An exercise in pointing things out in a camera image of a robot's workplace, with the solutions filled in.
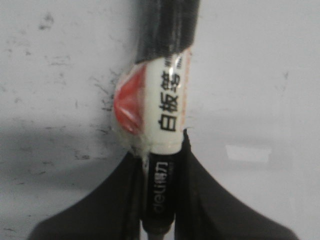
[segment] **clear plastic tape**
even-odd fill
[[[140,157],[180,151],[186,112],[190,51],[135,65],[114,94],[115,130]]]

